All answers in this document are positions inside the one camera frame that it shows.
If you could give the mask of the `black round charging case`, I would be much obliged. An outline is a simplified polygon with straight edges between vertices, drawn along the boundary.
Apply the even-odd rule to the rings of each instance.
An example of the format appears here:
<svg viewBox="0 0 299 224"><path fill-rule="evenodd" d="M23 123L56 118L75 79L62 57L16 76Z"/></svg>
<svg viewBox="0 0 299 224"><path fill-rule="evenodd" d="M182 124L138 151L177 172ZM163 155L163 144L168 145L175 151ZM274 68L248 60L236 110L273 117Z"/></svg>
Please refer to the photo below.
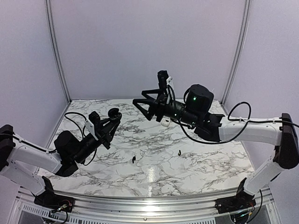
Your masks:
<svg viewBox="0 0 299 224"><path fill-rule="evenodd" d="M108 111L108 117L111 121L117 121L122 118L122 113L119 111L119 108L111 108Z"/></svg>

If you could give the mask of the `white earbud charging case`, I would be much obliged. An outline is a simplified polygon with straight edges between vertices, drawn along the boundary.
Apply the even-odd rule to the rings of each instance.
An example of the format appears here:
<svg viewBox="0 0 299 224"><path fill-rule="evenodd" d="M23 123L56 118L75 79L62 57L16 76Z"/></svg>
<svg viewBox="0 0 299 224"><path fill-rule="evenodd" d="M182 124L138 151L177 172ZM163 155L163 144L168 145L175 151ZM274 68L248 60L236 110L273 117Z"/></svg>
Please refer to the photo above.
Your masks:
<svg viewBox="0 0 299 224"><path fill-rule="evenodd" d="M161 124L162 124L162 126L169 127L170 124L171 124L171 120L170 120L170 119L167 119L167 118L164 118L164 119L161 121Z"/></svg>

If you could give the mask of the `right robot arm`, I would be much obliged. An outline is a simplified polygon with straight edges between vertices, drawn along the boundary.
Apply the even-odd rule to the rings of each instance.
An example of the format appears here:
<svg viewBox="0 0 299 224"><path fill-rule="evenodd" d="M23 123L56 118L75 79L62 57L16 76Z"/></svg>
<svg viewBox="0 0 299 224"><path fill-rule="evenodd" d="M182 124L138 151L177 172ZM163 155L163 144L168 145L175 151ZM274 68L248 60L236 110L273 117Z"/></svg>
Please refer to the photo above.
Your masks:
<svg viewBox="0 0 299 224"><path fill-rule="evenodd" d="M288 113L278 118L251 119L232 118L230 115L213 114L209 109L214 98L206 87L193 84L184 95L184 102L175 100L171 86L163 90L142 91L142 99L134 99L133 105L151 120L157 121L169 117L181 128L194 130L201 144L226 144L233 140L267 143L274 146L274 155L270 156L253 175L245 178L232 197L232 206L241 209L264 185L273 181L284 170L299 164L299 144L295 130L296 124Z"/></svg>

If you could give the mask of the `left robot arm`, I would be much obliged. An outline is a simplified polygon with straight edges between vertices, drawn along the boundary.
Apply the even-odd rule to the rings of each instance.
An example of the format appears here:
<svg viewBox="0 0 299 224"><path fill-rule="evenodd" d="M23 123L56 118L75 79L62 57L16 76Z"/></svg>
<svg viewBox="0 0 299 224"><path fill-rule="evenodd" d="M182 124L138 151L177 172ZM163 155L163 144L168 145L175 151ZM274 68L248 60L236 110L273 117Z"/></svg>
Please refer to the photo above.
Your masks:
<svg viewBox="0 0 299 224"><path fill-rule="evenodd" d="M107 119L101 119L92 112L86 119L88 135L78 140L70 131L63 131L54 141L55 149L52 151L23 139L11 125L6 124L0 128L0 174L54 208L59 204L59 197L54 193L50 180L35 175L23 164L45 169L60 177L71 176L77 171L78 164L84 164L99 146L110 148L121 118L120 112L110 114Z"/></svg>

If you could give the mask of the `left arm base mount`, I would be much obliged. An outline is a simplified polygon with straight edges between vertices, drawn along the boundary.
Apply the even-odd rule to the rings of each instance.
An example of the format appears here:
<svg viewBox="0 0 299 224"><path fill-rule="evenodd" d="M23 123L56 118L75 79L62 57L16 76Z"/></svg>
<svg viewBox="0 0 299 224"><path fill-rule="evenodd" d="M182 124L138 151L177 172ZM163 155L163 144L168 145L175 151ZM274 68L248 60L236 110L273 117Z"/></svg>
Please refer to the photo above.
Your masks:
<svg viewBox="0 0 299 224"><path fill-rule="evenodd" d="M75 199L73 197L56 194L50 180L45 176L42 176L42 179L44 181L44 191L39 195L32 193L35 197L34 203L54 210L58 210L58 208L66 205L66 208L63 209L67 212L72 212Z"/></svg>

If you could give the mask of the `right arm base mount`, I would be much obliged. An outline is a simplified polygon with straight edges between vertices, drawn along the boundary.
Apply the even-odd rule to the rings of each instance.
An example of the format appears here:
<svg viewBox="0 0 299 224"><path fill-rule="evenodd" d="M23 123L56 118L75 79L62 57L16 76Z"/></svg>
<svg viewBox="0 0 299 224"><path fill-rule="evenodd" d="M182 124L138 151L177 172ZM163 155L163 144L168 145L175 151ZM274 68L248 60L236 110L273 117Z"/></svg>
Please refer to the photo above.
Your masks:
<svg viewBox="0 0 299 224"><path fill-rule="evenodd" d="M256 205L254 195L249 195L244 191L246 179L244 178L240 182L235 196L216 199L215 208L219 214L242 210Z"/></svg>

